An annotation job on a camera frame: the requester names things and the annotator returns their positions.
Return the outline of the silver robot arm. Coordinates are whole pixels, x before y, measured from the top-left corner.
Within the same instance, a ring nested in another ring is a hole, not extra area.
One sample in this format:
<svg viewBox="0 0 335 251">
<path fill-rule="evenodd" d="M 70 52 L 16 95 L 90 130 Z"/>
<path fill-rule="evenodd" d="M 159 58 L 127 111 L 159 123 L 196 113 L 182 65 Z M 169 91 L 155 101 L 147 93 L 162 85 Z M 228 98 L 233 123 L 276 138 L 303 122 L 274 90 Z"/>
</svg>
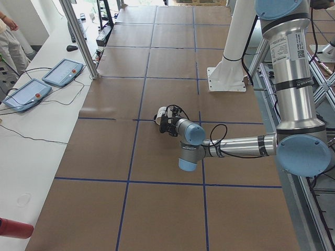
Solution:
<svg viewBox="0 0 335 251">
<path fill-rule="evenodd" d="M 207 139 L 177 105 L 161 107 L 155 116 L 161 133 L 181 138 L 179 168 L 188 172 L 206 157 L 257 158 L 275 155 L 288 172 L 311 177 L 330 167 L 325 124 L 317 118 L 304 31 L 309 1 L 237 1 L 222 60 L 207 70 L 210 91 L 242 92 L 241 59 L 247 30 L 259 18 L 270 45 L 281 120 L 276 132 L 248 138 Z"/>
</svg>

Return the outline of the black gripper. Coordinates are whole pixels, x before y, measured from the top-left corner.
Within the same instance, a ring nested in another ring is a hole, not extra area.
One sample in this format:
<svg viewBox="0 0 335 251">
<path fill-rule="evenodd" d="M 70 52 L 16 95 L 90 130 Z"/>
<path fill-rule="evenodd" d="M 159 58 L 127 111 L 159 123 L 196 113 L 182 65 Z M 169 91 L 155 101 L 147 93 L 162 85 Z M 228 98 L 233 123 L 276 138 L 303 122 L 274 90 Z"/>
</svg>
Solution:
<svg viewBox="0 0 335 251">
<path fill-rule="evenodd" d="M 176 130 L 176 124 L 180 119 L 181 119 L 180 117 L 169 118 L 166 115 L 162 115 L 160 125 L 159 125 L 160 133 L 167 132 L 170 136 L 178 136 L 178 133 Z"/>
</svg>

